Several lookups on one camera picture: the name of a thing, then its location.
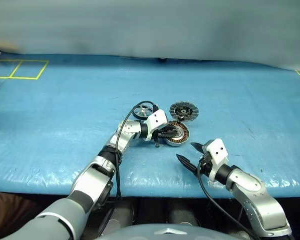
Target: metal disc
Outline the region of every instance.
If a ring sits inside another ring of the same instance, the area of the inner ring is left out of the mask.
[[[199,115],[199,109],[192,103],[180,101],[170,107],[172,117],[178,121],[193,121]]]
[[[152,113],[153,109],[150,106],[139,105],[136,109],[134,109],[132,115],[139,120],[146,120]]]

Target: gray wall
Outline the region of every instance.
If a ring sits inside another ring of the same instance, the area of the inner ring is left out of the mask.
[[[0,48],[300,70],[300,0],[0,0]]]

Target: wrinkled plastic sheet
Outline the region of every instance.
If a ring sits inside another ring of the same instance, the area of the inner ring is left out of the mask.
[[[300,76],[294,71],[223,61],[5,57],[50,63],[38,80],[0,79],[0,191],[68,194],[131,107],[151,100],[170,119],[174,102],[192,102],[199,117],[187,123],[190,139],[179,148],[132,142],[120,166],[122,195],[203,197],[175,154],[197,164],[200,153],[189,143],[219,137],[230,165],[262,178],[273,196],[300,196]],[[19,71],[32,74],[36,67]],[[8,68],[0,64],[0,71]],[[203,178],[214,197],[230,196]]]

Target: black wire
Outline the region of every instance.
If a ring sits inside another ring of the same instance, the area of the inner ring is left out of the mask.
[[[235,223],[238,227],[240,227],[243,231],[247,232],[253,239],[255,240],[260,240],[260,238],[256,235],[256,233],[250,231],[249,229],[247,229],[245,226],[243,226],[241,223],[239,223],[234,217],[232,217],[226,210],[224,210],[211,196],[210,194],[207,192],[207,190],[205,189],[205,186],[202,182],[201,179],[201,166],[202,166],[202,162],[199,161],[198,167],[196,169],[196,174],[198,176],[199,179],[199,183],[200,186],[203,190],[203,192],[205,193],[205,195],[207,196],[207,198],[224,214],[226,215],[233,223]]]
[[[139,102],[138,104],[136,104],[130,111],[129,113],[126,115],[125,119],[123,120],[122,124],[121,124],[121,127],[120,127],[120,130],[119,130],[119,133],[118,133],[118,136],[116,138],[116,142],[115,142],[115,162],[116,162],[116,171],[115,171],[115,178],[116,178],[116,196],[115,196],[115,199],[116,201],[118,199],[121,199],[122,196],[121,196],[121,190],[120,190],[120,163],[119,163],[119,157],[120,157],[120,152],[119,152],[119,149],[118,149],[118,144],[119,144],[119,139],[120,139],[120,136],[121,136],[121,133],[122,133],[122,129],[125,125],[125,123],[127,122],[129,116],[132,114],[132,112],[141,104],[145,104],[145,103],[149,103],[149,104],[152,104],[153,108],[155,108],[155,104],[151,101],[141,101]],[[97,234],[97,237],[101,236],[102,232],[104,231],[106,225],[108,224],[113,212],[114,212],[114,209],[115,209],[115,205],[116,203],[114,204],[114,206],[111,208],[111,210],[108,211],[108,213],[106,214],[104,220],[101,222],[101,225],[99,227],[99,231],[98,231],[98,234]]]
[[[237,218],[237,221],[241,221],[242,213],[243,213],[243,206],[240,209],[240,213],[239,213],[239,216]]]

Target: robotic arm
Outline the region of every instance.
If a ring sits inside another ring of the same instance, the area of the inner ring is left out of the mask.
[[[203,166],[200,173],[225,185],[243,206],[253,230],[259,237],[271,238],[291,234],[281,205],[267,193],[264,182],[237,166],[227,165],[228,153],[221,139],[210,140],[204,145],[191,144],[203,154],[200,159]],[[196,166],[184,156],[177,154],[177,157],[197,176]]]
[[[51,204],[35,219],[5,239],[80,239],[92,208],[103,205],[110,194],[113,186],[111,179],[118,168],[117,151],[121,158],[132,139],[143,138],[149,141],[157,129],[167,124],[167,116],[161,109],[156,109],[143,123],[121,123],[99,154],[77,177],[69,196]]]

